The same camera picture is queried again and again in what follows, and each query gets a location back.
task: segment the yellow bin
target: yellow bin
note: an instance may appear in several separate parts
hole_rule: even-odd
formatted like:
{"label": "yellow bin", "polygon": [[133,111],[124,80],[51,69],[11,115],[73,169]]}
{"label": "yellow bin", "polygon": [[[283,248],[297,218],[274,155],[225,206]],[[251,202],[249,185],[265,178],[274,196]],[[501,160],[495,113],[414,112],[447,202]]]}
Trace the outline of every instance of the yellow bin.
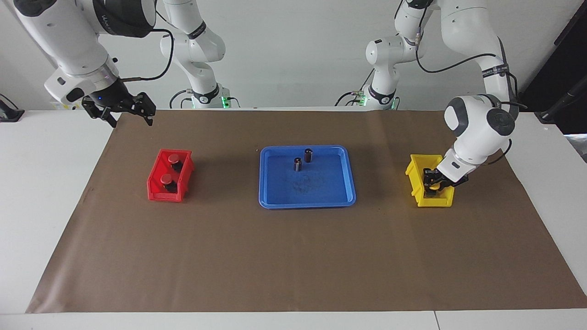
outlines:
{"label": "yellow bin", "polygon": [[410,177],[411,195],[416,198],[418,207],[450,207],[453,205],[454,187],[444,188],[435,197],[424,198],[424,169],[435,169],[442,161],[439,154],[411,154],[411,162],[406,169]]}

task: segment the blue plastic tray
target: blue plastic tray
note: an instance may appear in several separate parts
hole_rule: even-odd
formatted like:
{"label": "blue plastic tray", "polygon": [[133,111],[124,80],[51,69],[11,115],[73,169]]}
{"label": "blue plastic tray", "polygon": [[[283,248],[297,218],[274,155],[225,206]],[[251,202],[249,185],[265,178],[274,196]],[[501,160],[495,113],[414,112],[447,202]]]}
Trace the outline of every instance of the blue plastic tray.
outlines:
{"label": "blue plastic tray", "polygon": [[[302,161],[306,148],[312,161]],[[261,150],[259,203],[265,208],[346,207],[356,201],[349,154],[342,146],[276,146]]]}

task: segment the gray wall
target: gray wall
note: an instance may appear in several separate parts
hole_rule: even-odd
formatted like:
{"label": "gray wall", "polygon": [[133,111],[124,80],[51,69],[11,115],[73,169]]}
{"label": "gray wall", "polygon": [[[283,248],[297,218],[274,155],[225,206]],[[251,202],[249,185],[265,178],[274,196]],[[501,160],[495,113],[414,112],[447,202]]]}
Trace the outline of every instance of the gray wall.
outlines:
{"label": "gray wall", "polygon": [[[28,109],[50,107],[43,82],[52,71],[42,55],[0,2],[0,92]],[[502,39],[511,70],[528,83],[553,50],[553,41],[582,0],[488,0],[491,22]],[[329,106],[339,95],[359,88],[369,73],[368,41],[395,34],[393,14],[399,0],[200,0],[208,26],[227,45],[226,57],[212,63],[217,80],[230,88],[244,107]],[[163,4],[159,11],[165,15]],[[161,33],[144,39],[101,36],[122,76],[154,76],[166,64],[159,50]],[[442,43],[440,13],[434,13],[426,33],[429,50],[422,63],[438,69],[463,58]],[[401,108],[443,109],[457,95],[483,92],[476,63],[429,75],[417,64],[397,66],[402,78]],[[128,84],[133,93],[145,91],[158,107],[189,87],[179,68],[155,82]]]}

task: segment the brown tablecloth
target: brown tablecloth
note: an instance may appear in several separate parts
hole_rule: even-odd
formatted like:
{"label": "brown tablecloth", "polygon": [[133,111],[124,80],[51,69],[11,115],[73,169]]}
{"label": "brown tablecloth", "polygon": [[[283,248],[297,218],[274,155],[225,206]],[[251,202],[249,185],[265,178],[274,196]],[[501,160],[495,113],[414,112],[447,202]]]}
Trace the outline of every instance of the brown tablecloth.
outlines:
{"label": "brown tablecloth", "polygon": [[[438,112],[123,115],[28,312],[587,307],[507,161],[416,207],[410,154],[453,141]],[[345,146],[356,204],[262,208],[259,152],[295,144]],[[147,199],[159,149],[193,151],[182,204]]]}

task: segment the white table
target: white table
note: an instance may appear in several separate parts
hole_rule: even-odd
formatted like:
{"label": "white table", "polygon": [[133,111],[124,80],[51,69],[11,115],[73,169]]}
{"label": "white table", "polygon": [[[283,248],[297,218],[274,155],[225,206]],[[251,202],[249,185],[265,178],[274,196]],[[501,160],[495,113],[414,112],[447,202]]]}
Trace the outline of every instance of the white table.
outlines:
{"label": "white table", "polygon": [[[532,114],[516,125],[507,159],[587,292],[587,164],[555,126]],[[0,123],[0,330],[587,329],[587,309],[23,314],[111,131],[84,111],[27,112],[19,123]]]}

